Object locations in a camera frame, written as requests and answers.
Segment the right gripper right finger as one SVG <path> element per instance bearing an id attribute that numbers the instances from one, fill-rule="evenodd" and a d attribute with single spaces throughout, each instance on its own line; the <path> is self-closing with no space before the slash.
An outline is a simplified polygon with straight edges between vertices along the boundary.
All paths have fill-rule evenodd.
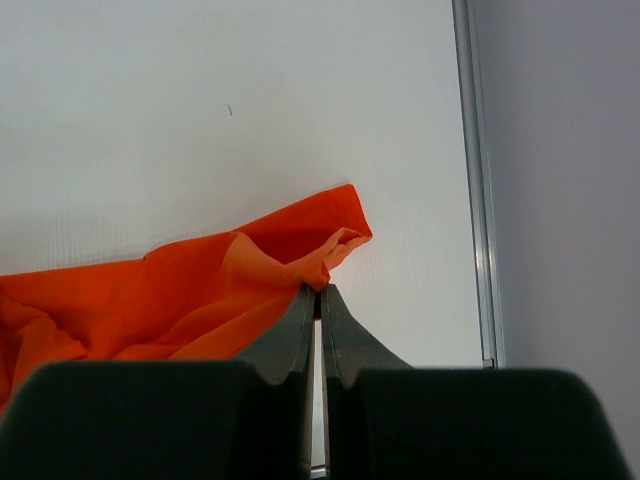
<path id="1" fill-rule="evenodd" d="M 320 293 L 320 320 L 324 373 L 342 388 L 351 388 L 365 370 L 413 369 L 356 320 L 334 284 Z"/>

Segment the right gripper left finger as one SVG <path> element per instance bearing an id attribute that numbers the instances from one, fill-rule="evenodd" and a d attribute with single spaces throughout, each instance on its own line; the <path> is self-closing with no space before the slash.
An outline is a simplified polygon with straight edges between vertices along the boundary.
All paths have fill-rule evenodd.
<path id="1" fill-rule="evenodd" d="M 285 313 L 233 359 L 253 367 L 268 385 L 305 383 L 313 359 L 314 304 L 314 290 L 303 285 Z"/>

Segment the orange t-shirt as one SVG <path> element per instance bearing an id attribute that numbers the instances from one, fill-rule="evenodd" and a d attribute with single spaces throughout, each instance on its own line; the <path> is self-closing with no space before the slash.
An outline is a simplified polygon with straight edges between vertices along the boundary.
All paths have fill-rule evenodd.
<path id="1" fill-rule="evenodd" d="M 5 275 L 1 401 L 53 362 L 227 359 L 371 236 L 346 184 L 139 259 Z"/>

